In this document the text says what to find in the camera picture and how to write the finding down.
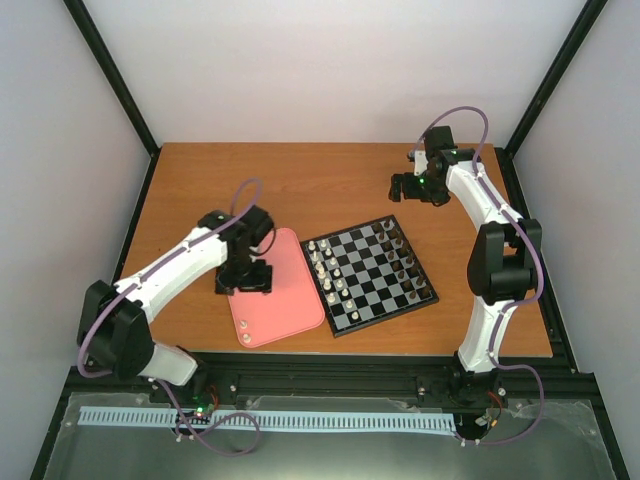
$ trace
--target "cable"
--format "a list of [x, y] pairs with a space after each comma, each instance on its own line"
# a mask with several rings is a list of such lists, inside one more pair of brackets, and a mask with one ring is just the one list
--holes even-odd
[[[236, 194], [233, 196], [233, 198], [231, 199], [231, 206], [229, 207], [229, 214], [233, 215], [234, 210], [236, 209], [236, 203], [238, 202], [238, 198], [240, 197], [240, 195], [238, 194], [238, 192], [236, 192]], [[276, 226], [273, 226], [273, 237], [271, 237], [271, 243], [269, 243], [269, 246], [263, 251], [263, 252], [256, 252], [256, 251], [252, 251], [251, 255], [254, 257], [262, 257], [264, 255], [266, 255], [269, 250], [271, 250], [273, 248], [273, 245], [276, 243]]]
[[[249, 202], [249, 204], [244, 209], [242, 209], [242, 211], [237, 216], [232, 217], [227, 222], [223, 223], [222, 225], [220, 225], [217, 228], [214, 228], [210, 232], [207, 232], [204, 235], [201, 235], [200, 237], [198, 237], [198, 238], [196, 238], [194, 240], [191, 240], [188, 243], [188, 248], [180, 247], [177, 250], [174, 250], [170, 255], [167, 255], [166, 257], [164, 257], [161, 260], [159, 260], [149, 270], [147, 270], [144, 274], [142, 274], [140, 276], [140, 284], [143, 284], [146, 281], [148, 281], [149, 278], [154, 273], [156, 273], [158, 270], [160, 270], [162, 267], [164, 267], [170, 261], [172, 261], [175, 258], [177, 258], [178, 256], [180, 256], [182, 253], [186, 252], [188, 249], [191, 249], [194, 246], [198, 245], [199, 243], [205, 241], [206, 239], [211, 238], [214, 235], [217, 235], [218, 233], [222, 232], [223, 230], [225, 230], [226, 228], [228, 228], [229, 226], [233, 225], [238, 220], [240, 220], [256, 203], [258, 203], [258, 199], [260, 198], [260, 195], [262, 194], [262, 181], [260, 179], [258, 179], [258, 178], [249, 178], [249, 179], [245, 180], [244, 182], [242, 182], [242, 184], [238, 187], [238, 190], [236, 190], [236, 193], [234, 193], [234, 195], [233, 195], [233, 203], [232, 204], [235, 205], [235, 202], [237, 201], [238, 197], [240, 196], [240, 193], [247, 187], [247, 185], [250, 185], [251, 183], [255, 183], [256, 184], [256, 192], [255, 192], [253, 198], [251, 199], [251, 202]], [[133, 292], [137, 287], [138, 287], [138, 285], [132, 284], [132, 285], [129, 285], [126, 289], [124, 289], [121, 293], [119, 293], [118, 296], [116, 298], [114, 298], [105, 307], [105, 309], [100, 313], [100, 315], [98, 315], [98, 318], [96, 319], [95, 322], [93, 322], [93, 325], [91, 325], [91, 328], [89, 329], [89, 331], [85, 335], [84, 340], [82, 341], [82, 344], [80, 345], [80, 349], [78, 350], [78, 359], [77, 359], [77, 362], [76, 362], [77, 366], [78, 366], [78, 372], [80, 372], [80, 375], [82, 375], [83, 377], [86, 377], [86, 378], [99, 378], [99, 377], [104, 377], [106, 375], [109, 375], [111, 373], [110, 370], [100, 370], [100, 371], [96, 371], [96, 372], [87, 371], [87, 369], [84, 366], [84, 359], [85, 359], [85, 356], [87, 355], [87, 350], [89, 348], [89, 344], [91, 343], [91, 340], [93, 340], [94, 335], [96, 334], [96, 332], [98, 331], [98, 329], [100, 328], [102, 323], [109, 316], [109, 314], [113, 311], [113, 309], [116, 308], [118, 306], [118, 304], [120, 302], [122, 302], [122, 300], [124, 300], [124, 298], [127, 295], [129, 295], [131, 292]]]
[[254, 257], [262, 257], [262, 256], [266, 255], [267, 253], [269, 253], [269, 250], [271, 250], [273, 248], [273, 246], [275, 245], [275, 243], [276, 243], [276, 232], [277, 232], [277, 230], [276, 230], [275, 225], [273, 226], [272, 232], [273, 232], [273, 236], [271, 237], [271, 243], [269, 244], [269, 246], [267, 248], [265, 248], [263, 252], [255, 252], [255, 251], [251, 252], [252, 256], [254, 256]]
[[502, 400], [500, 400], [500, 397], [498, 397], [495, 393], [493, 393], [491, 390], [489, 390], [487, 392], [487, 395], [489, 395], [489, 397], [494, 400], [497, 404], [498, 404], [498, 415], [496, 415], [495, 421], [497, 422], [498, 419], [500, 418], [500, 415], [502, 415], [502, 410], [503, 410], [503, 406], [502, 406]]
[[[260, 425], [258, 424], [258, 421], [252, 415], [249, 415], [248, 413], [245, 413], [245, 412], [231, 413], [229, 415], [225, 415], [224, 417], [220, 418], [214, 424], [208, 426], [205, 430], [201, 432], [197, 432], [189, 422], [189, 418], [187, 417], [186, 413], [184, 413], [184, 411], [182, 410], [180, 403], [178, 403], [178, 399], [175, 397], [175, 395], [171, 391], [171, 388], [169, 387], [167, 382], [165, 382], [164, 380], [156, 380], [156, 382], [158, 383], [158, 385], [164, 388], [165, 392], [167, 392], [167, 395], [169, 396], [171, 403], [173, 403], [173, 406], [178, 412], [178, 416], [180, 417], [180, 420], [181, 420], [181, 423], [178, 423], [176, 425], [176, 432], [178, 433], [178, 435], [180, 434], [179, 433], [180, 425], [184, 425], [185, 427], [187, 427], [189, 432], [191, 432], [191, 435], [193, 435], [194, 439], [198, 440], [198, 442], [200, 442], [204, 447], [208, 448], [212, 452], [217, 453], [218, 455], [222, 455], [223, 457], [239, 457], [241, 455], [246, 455], [247, 453], [253, 451], [253, 449], [255, 449], [256, 446], [258, 445], [258, 442], [260, 441], [260, 437], [262, 436], [262, 432], [260, 431]], [[217, 427], [219, 427], [223, 423], [226, 423], [232, 418], [246, 418], [255, 427], [256, 435], [253, 438], [253, 442], [251, 443], [251, 445], [249, 445], [247, 448], [237, 452], [229, 452], [229, 451], [221, 450], [217, 447], [214, 447], [213, 445], [211, 445], [210, 443], [207, 443], [202, 438], [204, 435], [211, 433]]]
[[[518, 440], [518, 439], [520, 439], [522, 437], [525, 437], [525, 436], [529, 435], [538, 426], [538, 424], [542, 421], [542, 415], [543, 415], [543, 412], [544, 412], [544, 387], [542, 385], [542, 379], [540, 378], [540, 375], [530, 365], [523, 365], [522, 364], [522, 365], [506, 366], [506, 365], [501, 365], [496, 360], [496, 356], [497, 356], [497, 352], [495, 352], [496, 338], [498, 336], [498, 331], [500, 331], [500, 325], [502, 325], [502, 322], [504, 320], [504, 315], [510, 309], [515, 308], [515, 307], [520, 307], [520, 306], [527, 305], [529, 303], [533, 303], [533, 302], [537, 302], [538, 301], [538, 299], [542, 295], [542, 290], [544, 289], [544, 275], [543, 275], [543, 272], [542, 272], [542, 263], [540, 262], [540, 257], [538, 255], [538, 252], [536, 251], [535, 247], [533, 246], [533, 243], [531, 243], [531, 240], [529, 239], [529, 237], [527, 236], [525, 231], [522, 229], [522, 227], [520, 225], [518, 225], [518, 222], [516, 222], [516, 220], [511, 215], [509, 215], [508, 212], [502, 210], [502, 204], [498, 201], [497, 197], [491, 191], [491, 189], [489, 188], [487, 183], [484, 181], [482, 176], [478, 175], [478, 173], [479, 173], [479, 170], [478, 170], [478, 156], [480, 155], [480, 151], [482, 150], [482, 147], [484, 147], [484, 144], [485, 144], [485, 142], [487, 140], [487, 135], [489, 134], [489, 119], [487, 118], [487, 115], [482, 110], [480, 110], [477, 107], [472, 107], [472, 106], [469, 106], [469, 105], [463, 105], [463, 106], [460, 106], [460, 107], [452, 108], [451, 110], [447, 110], [446, 112], [444, 112], [443, 114], [438, 116], [433, 122], [431, 122], [431, 124], [425, 129], [425, 131], [422, 133], [420, 138], [418, 138], [418, 140], [416, 141], [413, 149], [411, 150], [411, 153], [415, 152], [420, 147], [420, 142], [422, 142], [422, 140], [424, 139], [426, 134], [429, 132], [429, 130], [431, 130], [438, 122], [440, 122], [440, 120], [442, 120], [443, 118], [451, 115], [452, 113], [455, 113], [455, 112], [458, 112], [458, 111], [461, 111], [461, 110], [469, 110], [469, 111], [472, 111], [472, 112], [476, 112], [478, 115], [480, 115], [480, 117], [482, 118], [482, 121], [484, 122], [484, 131], [482, 132], [482, 138], [480, 139], [480, 143], [478, 143], [478, 147], [476, 148], [476, 150], [475, 150], [475, 152], [473, 154], [473, 158], [471, 159], [471, 165], [473, 167], [473, 172], [476, 174], [476, 178], [478, 179], [478, 183], [480, 184], [482, 189], [487, 193], [487, 195], [491, 199], [491, 202], [493, 203], [493, 205], [496, 208], [501, 210], [502, 215], [507, 219], [507, 221], [511, 224], [511, 226], [513, 226], [513, 228], [515, 229], [517, 235], [524, 242], [527, 250], [531, 254], [531, 257], [533, 258], [533, 263], [534, 263], [534, 266], [535, 266], [535, 269], [536, 269], [536, 276], [538, 278], [538, 286], [536, 288], [536, 292], [531, 298], [525, 298], [524, 300], [513, 301], [511, 303], [506, 304], [502, 308], [502, 310], [500, 311], [500, 314], [498, 315], [498, 319], [496, 321], [496, 324], [493, 327], [493, 330], [491, 331], [491, 337], [489, 339], [489, 359], [490, 359], [491, 363], [496, 368], [498, 368], [500, 370], [504, 370], [504, 371], [528, 370], [535, 377], [536, 383], [538, 384], [538, 391], [540, 392], [540, 410], [538, 411], [538, 415], [536, 416], [535, 420], [531, 423], [531, 425], [529, 425], [529, 427], [526, 430], [524, 430], [523, 432], [521, 432], [521, 433], [519, 433], [519, 434], [517, 434], [517, 435], [515, 435], [513, 437], [506, 438], [504, 440], [496, 440], [496, 441], [492, 441], [492, 442], [482, 442], [482, 445], [505, 445], [505, 444], [511, 443], [511, 442], [513, 442], [515, 440]], [[464, 439], [462, 437], [460, 437], [457, 433], [456, 433], [456, 437], [459, 440], [464, 441]]]

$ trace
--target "robotic arm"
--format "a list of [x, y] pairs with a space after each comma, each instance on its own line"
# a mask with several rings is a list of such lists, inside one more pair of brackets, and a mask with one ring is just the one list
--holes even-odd
[[[113, 308], [89, 339], [86, 353], [111, 370], [119, 380], [138, 375], [185, 385], [197, 370], [193, 357], [151, 338], [149, 325], [162, 308], [204, 273], [216, 270], [215, 292], [271, 291], [272, 267], [252, 248], [274, 228], [264, 210], [253, 206], [240, 219], [220, 211], [206, 215], [178, 245], [113, 286], [98, 281], [86, 292], [78, 345], [101, 313], [119, 296]], [[219, 233], [224, 224], [229, 225]]]
[[[509, 206], [489, 181], [482, 163], [474, 170], [474, 153], [473, 149], [456, 147], [449, 127], [435, 127], [425, 136], [425, 150], [416, 151], [409, 158], [414, 162], [413, 173], [393, 175], [389, 192], [393, 201], [400, 201], [403, 193], [405, 199], [418, 198], [436, 206], [447, 203], [452, 192], [478, 232], [467, 266], [467, 280], [474, 294], [473, 311], [467, 335], [456, 353], [462, 373], [467, 375], [493, 370], [489, 352], [494, 352], [497, 362], [504, 333], [515, 310], [511, 308], [503, 313], [496, 330], [503, 307], [522, 300], [527, 291], [537, 285], [533, 258], [505, 215], [522, 227], [537, 250], [542, 237], [540, 224], [522, 218]], [[515, 249], [515, 253], [506, 253], [507, 246]]]

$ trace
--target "pink cutting board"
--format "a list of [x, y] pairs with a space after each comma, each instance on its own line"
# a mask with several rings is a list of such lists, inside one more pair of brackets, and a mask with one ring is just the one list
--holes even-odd
[[[260, 250], [272, 239], [268, 235]], [[236, 291], [228, 297], [238, 341], [247, 348], [311, 330], [324, 320], [322, 303], [293, 230], [279, 228], [273, 248], [260, 258], [273, 266], [271, 293]]]

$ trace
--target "white cable tray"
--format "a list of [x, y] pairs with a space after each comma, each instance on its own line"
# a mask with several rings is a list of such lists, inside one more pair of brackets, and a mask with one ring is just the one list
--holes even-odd
[[[217, 410], [210, 421], [192, 420], [196, 429], [204, 429], [221, 417], [237, 410]], [[396, 432], [452, 435], [453, 415], [449, 413], [344, 413], [248, 411], [264, 432], [358, 433]], [[175, 427], [174, 408], [80, 407], [78, 425], [111, 427]], [[218, 427], [223, 430], [254, 430], [242, 417], [231, 418]]]

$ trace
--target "wooden surface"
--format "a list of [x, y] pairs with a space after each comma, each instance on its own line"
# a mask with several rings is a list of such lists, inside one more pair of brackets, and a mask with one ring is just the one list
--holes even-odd
[[[178, 295], [152, 324], [156, 340], [206, 351], [272, 351], [449, 355], [466, 334], [473, 297], [466, 268], [475, 240], [471, 220], [454, 197], [436, 208], [387, 199], [393, 173], [410, 171], [401, 144], [165, 144], [125, 264], [128, 276], [176, 245], [207, 212], [228, 210], [238, 185], [264, 181], [259, 205], [300, 240], [388, 214], [398, 218], [440, 302], [340, 338], [318, 328], [246, 349], [238, 343], [226, 297], [209, 273]], [[506, 198], [493, 147], [482, 159]], [[248, 201], [253, 192], [242, 197]], [[537, 305], [520, 308], [503, 355], [550, 356]]]

